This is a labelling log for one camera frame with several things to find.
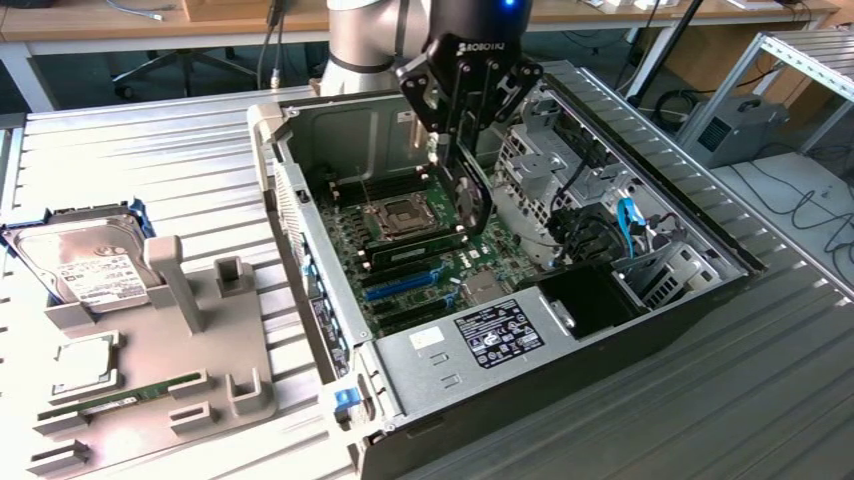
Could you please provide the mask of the long wooden desk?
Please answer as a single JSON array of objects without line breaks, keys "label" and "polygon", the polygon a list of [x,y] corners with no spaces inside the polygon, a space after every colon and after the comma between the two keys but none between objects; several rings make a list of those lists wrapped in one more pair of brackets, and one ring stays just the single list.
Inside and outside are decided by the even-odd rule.
[{"label": "long wooden desk", "polygon": [[628,95],[636,93],[651,77],[657,60],[674,72],[685,74],[685,81],[697,89],[707,90],[721,85],[755,34],[774,27],[794,30],[819,28],[841,10],[831,0],[805,0],[793,9],[743,10],[729,0],[703,0],[691,22],[678,37],[670,55],[665,54],[667,42],[675,38],[678,23],[687,15],[691,0],[658,10],[645,10],[634,5],[599,7],[583,0],[535,0],[528,29],[531,31],[649,29],[649,56],[640,63],[635,78],[623,79],[619,86]]}]

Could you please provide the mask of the silver disk bay cage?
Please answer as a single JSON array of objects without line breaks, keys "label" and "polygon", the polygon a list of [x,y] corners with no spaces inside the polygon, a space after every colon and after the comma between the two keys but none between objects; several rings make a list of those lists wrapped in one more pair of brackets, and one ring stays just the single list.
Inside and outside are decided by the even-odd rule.
[{"label": "silver disk bay cage", "polygon": [[612,152],[544,88],[528,95],[518,122],[507,127],[494,179],[499,209],[516,211],[540,235],[562,209],[599,204],[616,214],[619,201],[628,198],[632,220],[662,218],[673,211],[639,168]]}]

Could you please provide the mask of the aluminium frame table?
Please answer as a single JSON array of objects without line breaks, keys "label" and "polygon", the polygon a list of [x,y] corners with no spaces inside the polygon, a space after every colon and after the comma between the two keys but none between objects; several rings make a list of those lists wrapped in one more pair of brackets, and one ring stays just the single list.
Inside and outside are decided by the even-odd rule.
[{"label": "aluminium frame table", "polygon": [[687,122],[677,143],[689,146],[713,121],[718,107],[733,94],[737,84],[761,53],[767,53],[819,83],[845,103],[799,148],[806,154],[835,123],[854,109],[854,32],[838,29],[761,32],[754,37],[709,103]]}]

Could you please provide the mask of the silver CPU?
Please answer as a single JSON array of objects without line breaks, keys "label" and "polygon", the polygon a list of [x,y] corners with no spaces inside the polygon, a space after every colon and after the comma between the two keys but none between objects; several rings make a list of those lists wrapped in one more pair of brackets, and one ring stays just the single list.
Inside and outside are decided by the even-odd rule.
[{"label": "silver CPU", "polygon": [[63,345],[57,350],[52,394],[59,395],[109,379],[112,345],[95,339]]}]

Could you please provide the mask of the black expansion slot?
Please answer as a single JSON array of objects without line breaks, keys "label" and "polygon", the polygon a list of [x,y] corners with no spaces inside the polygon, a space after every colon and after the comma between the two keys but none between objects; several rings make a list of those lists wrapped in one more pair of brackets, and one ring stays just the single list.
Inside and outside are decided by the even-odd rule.
[{"label": "black expansion slot", "polygon": [[432,300],[430,302],[423,302],[411,308],[403,309],[400,311],[395,311],[392,313],[382,314],[375,318],[376,323],[395,323],[402,322],[404,320],[420,318],[424,315],[431,314],[432,312],[442,311],[447,308],[448,302],[444,298],[438,300]]},{"label": "black expansion slot", "polygon": [[431,321],[434,321],[436,319],[443,318],[447,314],[448,314],[447,311],[436,311],[436,312],[432,312],[430,315],[423,315],[423,316],[420,316],[418,318],[408,319],[406,321],[400,321],[400,322],[396,322],[396,323],[390,324],[387,326],[383,326],[378,330],[376,336],[378,337],[384,337],[384,336],[392,335],[392,334],[395,334],[395,333],[398,333],[400,331],[404,331],[404,330],[407,330],[410,328],[414,328],[416,326],[420,326],[420,325],[423,325],[423,324],[426,324],[426,323],[428,323],[428,322],[431,322]]},{"label": "black expansion slot", "polygon": [[400,279],[410,275],[416,275],[431,270],[430,261],[416,261],[396,267],[372,272],[360,279],[360,285],[363,288],[372,287],[382,283],[390,282],[395,279]]}]

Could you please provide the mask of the open black PC case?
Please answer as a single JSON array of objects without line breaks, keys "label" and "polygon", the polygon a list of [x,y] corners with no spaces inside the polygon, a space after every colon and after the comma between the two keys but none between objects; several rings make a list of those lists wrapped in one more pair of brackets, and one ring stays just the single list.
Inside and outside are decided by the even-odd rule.
[{"label": "open black PC case", "polygon": [[[673,211],[628,218],[599,205],[562,209],[538,234],[495,201],[495,164],[512,119],[483,136],[478,163],[498,217],[536,265],[514,294],[536,287],[568,310],[580,348],[510,382],[406,425],[392,423],[396,400],[384,382],[376,337],[346,278],[319,203],[327,181],[358,182],[424,172],[435,177],[428,136],[399,94],[375,92],[254,105],[247,126],[259,186],[276,236],[290,244],[307,303],[320,368],[319,401],[331,437],[347,448],[359,480],[398,480],[526,415],[669,346],[763,270],[745,249],[653,163],[678,148],[586,71],[554,71],[534,90],[555,92],[578,121],[639,168]],[[334,412],[334,392],[358,388],[362,403]]]}]

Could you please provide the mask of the brown wooden box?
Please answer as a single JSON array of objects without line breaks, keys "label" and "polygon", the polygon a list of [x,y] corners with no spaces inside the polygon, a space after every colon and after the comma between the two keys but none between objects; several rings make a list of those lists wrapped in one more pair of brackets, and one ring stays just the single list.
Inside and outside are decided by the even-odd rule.
[{"label": "brown wooden box", "polygon": [[181,0],[191,22],[260,19],[271,0]]}]

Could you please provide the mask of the installed RAM stick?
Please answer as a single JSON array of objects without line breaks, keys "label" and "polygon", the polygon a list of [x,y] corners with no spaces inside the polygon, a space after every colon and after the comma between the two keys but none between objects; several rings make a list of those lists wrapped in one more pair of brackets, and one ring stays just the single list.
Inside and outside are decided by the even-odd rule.
[{"label": "installed RAM stick", "polygon": [[380,269],[455,250],[467,240],[468,236],[462,232],[422,235],[384,245],[367,247],[364,254],[371,266]]}]

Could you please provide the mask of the graphics card with metal bracket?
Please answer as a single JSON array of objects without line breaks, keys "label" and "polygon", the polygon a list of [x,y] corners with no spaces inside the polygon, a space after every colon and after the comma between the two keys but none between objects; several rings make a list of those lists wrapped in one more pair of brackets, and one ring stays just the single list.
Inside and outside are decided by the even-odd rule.
[{"label": "graphics card with metal bracket", "polygon": [[427,152],[435,177],[470,237],[484,231],[494,207],[492,188],[475,150],[452,134],[430,134]]}]

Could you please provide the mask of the silver hard disk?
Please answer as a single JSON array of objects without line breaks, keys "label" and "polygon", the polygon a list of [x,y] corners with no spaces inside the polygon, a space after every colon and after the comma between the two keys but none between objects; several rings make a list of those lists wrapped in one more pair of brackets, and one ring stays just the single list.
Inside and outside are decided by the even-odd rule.
[{"label": "silver hard disk", "polygon": [[16,257],[60,304],[104,314],[148,303],[157,274],[144,263],[145,239],[128,214],[4,234]]}]

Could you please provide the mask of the grey control box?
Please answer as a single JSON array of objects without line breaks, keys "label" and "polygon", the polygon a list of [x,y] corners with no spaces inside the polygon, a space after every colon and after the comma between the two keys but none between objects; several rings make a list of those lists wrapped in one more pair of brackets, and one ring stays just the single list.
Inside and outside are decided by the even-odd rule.
[{"label": "grey control box", "polygon": [[769,102],[759,95],[729,97],[689,145],[687,153],[707,169],[746,161],[765,145],[767,134],[789,118],[785,105]]}]

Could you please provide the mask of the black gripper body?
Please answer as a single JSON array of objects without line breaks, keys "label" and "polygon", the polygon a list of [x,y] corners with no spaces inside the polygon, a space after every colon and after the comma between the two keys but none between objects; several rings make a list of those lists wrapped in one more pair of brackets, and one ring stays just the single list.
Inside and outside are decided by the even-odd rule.
[{"label": "black gripper body", "polygon": [[460,58],[522,58],[532,0],[431,0],[426,58],[451,66]]}]

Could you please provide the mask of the black office chair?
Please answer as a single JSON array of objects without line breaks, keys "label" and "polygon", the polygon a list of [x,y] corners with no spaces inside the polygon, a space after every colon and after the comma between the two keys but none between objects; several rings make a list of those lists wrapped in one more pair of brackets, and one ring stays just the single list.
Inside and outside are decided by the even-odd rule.
[{"label": "black office chair", "polygon": [[223,72],[236,74],[247,78],[252,85],[258,84],[259,75],[234,60],[238,58],[235,48],[224,47],[224,58],[218,58],[208,54],[215,48],[185,48],[176,49],[168,53],[160,54],[156,50],[147,50],[147,61],[136,68],[111,76],[113,93],[123,100],[131,100],[135,96],[135,90],[129,86],[129,82],[143,79],[151,72],[175,66],[181,74],[181,87],[185,97],[193,94],[192,75],[195,65],[205,65]]}]

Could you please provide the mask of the green motherboard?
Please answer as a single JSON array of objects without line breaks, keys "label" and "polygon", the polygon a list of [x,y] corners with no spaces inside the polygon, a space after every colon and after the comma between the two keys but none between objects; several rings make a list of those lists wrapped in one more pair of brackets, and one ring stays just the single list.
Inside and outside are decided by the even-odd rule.
[{"label": "green motherboard", "polygon": [[[536,265],[514,237],[512,231],[498,217],[492,217],[483,233],[470,237],[466,234],[452,204],[444,194],[439,181],[424,172],[403,174],[383,179],[372,179],[368,183],[375,202],[387,198],[419,193],[436,217],[434,229],[407,236],[399,240],[376,241],[364,223],[364,195],[358,182],[327,181],[320,197],[319,211],[327,234],[342,263],[346,278],[350,282],[355,300],[366,323],[376,336],[378,330],[394,323],[376,323],[375,318],[412,306],[444,298],[448,302],[448,314],[474,306],[463,291],[462,282],[483,271],[491,271],[506,291],[536,271]],[[428,272],[410,275],[368,288],[360,285],[360,279],[370,273],[407,264],[375,269],[367,261],[364,249],[430,234],[462,232],[468,236],[467,242],[455,250],[431,255],[416,261],[430,261]],[[434,283],[394,296],[375,301],[364,300],[364,292],[378,286],[388,285],[402,279],[430,273]]]}]

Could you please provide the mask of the black stand pole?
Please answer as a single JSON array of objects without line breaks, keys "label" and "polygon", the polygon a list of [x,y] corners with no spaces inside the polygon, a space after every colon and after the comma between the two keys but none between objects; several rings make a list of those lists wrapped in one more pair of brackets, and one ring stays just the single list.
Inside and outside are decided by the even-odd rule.
[{"label": "black stand pole", "polygon": [[646,52],[646,57],[640,62],[638,74],[630,84],[627,92],[627,101],[635,107],[642,104],[643,98],[651,88],[653,80],[662,70],[666,60],[694,19],[702,3],[703,0],[691,0],[679,22],[673,27],[667,27],[662,30],[653,46]]}]

